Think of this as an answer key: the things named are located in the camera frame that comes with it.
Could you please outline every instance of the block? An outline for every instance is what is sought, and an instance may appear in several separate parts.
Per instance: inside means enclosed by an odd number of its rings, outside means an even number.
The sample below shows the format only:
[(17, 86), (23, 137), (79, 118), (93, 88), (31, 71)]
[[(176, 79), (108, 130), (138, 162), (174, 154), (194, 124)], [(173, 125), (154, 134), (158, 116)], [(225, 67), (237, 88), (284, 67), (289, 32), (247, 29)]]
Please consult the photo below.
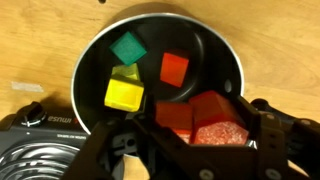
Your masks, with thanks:
[(128, 112), (138, 111), (143, 96), (143, 83), (121, 75), (112, 75), (104, 104)]
[(112, 75), (114, 74), (118, 74), (130, 79), (140, 81), (138, 65), (136, 63), (133, 63), (130, 66), (126, 66), (126, 65), (115, 66), (112, 68)]
[(187, 72), (189, 60), (172, 53), (164, 53), (160, 80), (176, 87), (181, 87)]
[(186, 143), (192, 134), (192, 106), (183, 103), (158, 102), (156, 104), (156, 122), (169, 127)]
[(130, 66), (147, 53), (145, 48), (130, 32), (122, 35), (109, 48), (127, 66)]
[(194, 144), (245, 144), (248, 131), (232, 104), (214, 91), (189, 99), (193, 107)]

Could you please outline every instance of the frying pan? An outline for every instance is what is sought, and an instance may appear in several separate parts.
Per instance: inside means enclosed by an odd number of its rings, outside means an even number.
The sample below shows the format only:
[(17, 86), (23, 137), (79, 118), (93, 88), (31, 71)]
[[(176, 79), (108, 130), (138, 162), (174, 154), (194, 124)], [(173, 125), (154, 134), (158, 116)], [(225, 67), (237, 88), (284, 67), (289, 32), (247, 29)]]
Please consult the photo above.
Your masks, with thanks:
[[(156, 100), (187, 102), (194, 95), (215, 90), (223, 96), (243, 95), (240, 60), (215, 30), (193, 18), (172, 13), (148, 13), (118, 21), (103, 29), (81, 54), (71, 83), (72, 105), (83, 129), (98, 121), (125, 119), (126, 112), (104, 106), (112, 67), (122, 64), (109, 46), (126, 32), (133, 33), (147, 54), (137, 61), (145, 94)], [(160, 81), (163, 53), (188, 52), (189, 66), (181, 88)]]

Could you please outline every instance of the wooden surface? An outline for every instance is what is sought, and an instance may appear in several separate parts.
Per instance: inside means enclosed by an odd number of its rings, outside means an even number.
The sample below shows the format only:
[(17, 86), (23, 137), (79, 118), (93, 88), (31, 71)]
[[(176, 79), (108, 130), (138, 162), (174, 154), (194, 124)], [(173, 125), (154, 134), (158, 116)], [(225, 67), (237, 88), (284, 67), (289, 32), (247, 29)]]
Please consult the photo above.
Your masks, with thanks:
[[(0, 1), (0, 117), (48, 96), (70, 104), (70, 77), (87, 43), (122, 10), (148, 2)], [(320, 120), (319, 0), (155, 2), (185, 9), (229, 41), (243, 65), (247, 100), (265, 98)], [(39, 84), (44, 92), (12, 90), (11, 82)]]

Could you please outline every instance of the red cube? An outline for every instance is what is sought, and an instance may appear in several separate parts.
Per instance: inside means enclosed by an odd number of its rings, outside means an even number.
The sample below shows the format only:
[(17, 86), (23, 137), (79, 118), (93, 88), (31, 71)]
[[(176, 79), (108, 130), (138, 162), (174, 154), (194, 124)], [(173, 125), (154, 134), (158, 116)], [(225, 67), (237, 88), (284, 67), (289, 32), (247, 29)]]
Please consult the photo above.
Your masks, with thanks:
[(186, 143), (192, 133), (192, 106), (190, 104), (158, 102), (156, 121), (163, 127), (171, 128)]
[(194, 114), (194, 144), (245, 144), (248, 131), (232, 104), (214, 91), (189, 99)]
[(164, 53), (160, 80), (176, 87), (181, 87), (187, 72), (189, 60), (184, 56)]

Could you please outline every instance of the yellow cube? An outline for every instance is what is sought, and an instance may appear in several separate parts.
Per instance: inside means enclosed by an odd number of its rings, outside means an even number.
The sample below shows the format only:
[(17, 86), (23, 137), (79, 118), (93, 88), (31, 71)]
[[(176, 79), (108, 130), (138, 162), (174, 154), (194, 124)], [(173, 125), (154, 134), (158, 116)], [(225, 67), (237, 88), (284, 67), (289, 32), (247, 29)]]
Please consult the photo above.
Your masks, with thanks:
[(128, 112), (138, 111), (143, 96), (143, 83), (120, 75), (112, 75), (104, 105)]
[(134, 80), (140, 81), (139, 70), (137, 63), (134, 63), (130, 66), (120, 65), (112, 68), (112, 75), (118, 74), (125, 76)]

